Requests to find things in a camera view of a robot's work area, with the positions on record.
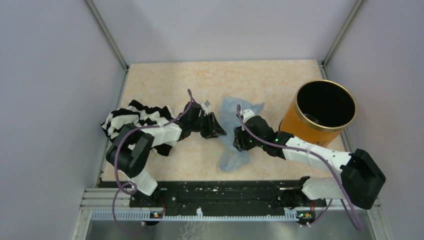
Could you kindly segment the translucent blue plastic trash bag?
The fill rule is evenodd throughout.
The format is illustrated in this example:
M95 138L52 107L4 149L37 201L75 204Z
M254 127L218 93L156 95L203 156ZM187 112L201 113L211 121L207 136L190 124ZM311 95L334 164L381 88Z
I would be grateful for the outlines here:
M238 151L233 142L235 139L234 128L240 127L240 121L237 117L237 105L243 110L250 109L258 115L264 108L265 103L250 103L247 100L225 96L219 108L219 124L225 130L226 135L220 136L219 139L224 145L224 151L220 157L219 168L224 172L233 172L243 165L249 163L250 156L247 151Z

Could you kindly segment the orange gold-rimmed trash bin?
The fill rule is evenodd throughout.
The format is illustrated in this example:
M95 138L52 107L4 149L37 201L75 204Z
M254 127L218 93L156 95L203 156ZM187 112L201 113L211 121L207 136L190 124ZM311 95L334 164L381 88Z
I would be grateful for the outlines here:
M279 130L326 148L356 115L355 99L345 87L330 80L312 80L296 91Z

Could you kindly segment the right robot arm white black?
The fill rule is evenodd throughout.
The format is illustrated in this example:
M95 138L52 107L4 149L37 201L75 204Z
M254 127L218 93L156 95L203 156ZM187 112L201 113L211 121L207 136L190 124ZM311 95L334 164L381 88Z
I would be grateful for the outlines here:
M255 147L272 157L296 161L327 171L330 177L304 177L293 192L299 206L312 200L341 199L358 208L369 210L374 205L386 176L371 155L363 150L354 152L331 150L309 143L291 133L274 131L259 115L237 114L240 126L234 128L233 146L240 152Z

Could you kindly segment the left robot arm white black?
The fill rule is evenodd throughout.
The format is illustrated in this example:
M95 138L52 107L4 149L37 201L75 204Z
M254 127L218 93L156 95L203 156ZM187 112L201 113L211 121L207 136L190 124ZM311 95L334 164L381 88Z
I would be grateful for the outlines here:
M155 150L168 156L177 142L200 133L204 139L226 136L213 112L205 104L189 101L177 117L168 106L148 107L132 100L128 107L112 111L101 125L111 146L106 161L128 178L149 207L160 202L158 183L146 169L149 154Z

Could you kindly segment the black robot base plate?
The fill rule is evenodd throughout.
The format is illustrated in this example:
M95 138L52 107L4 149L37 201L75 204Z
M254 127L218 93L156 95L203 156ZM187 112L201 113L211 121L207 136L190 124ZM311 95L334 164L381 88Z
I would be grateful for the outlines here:
M262 217L327 202L308 199L300 180L160 181L151 196L136 193L129 205L159 208L169 217L193 216L197 209L206 217Z

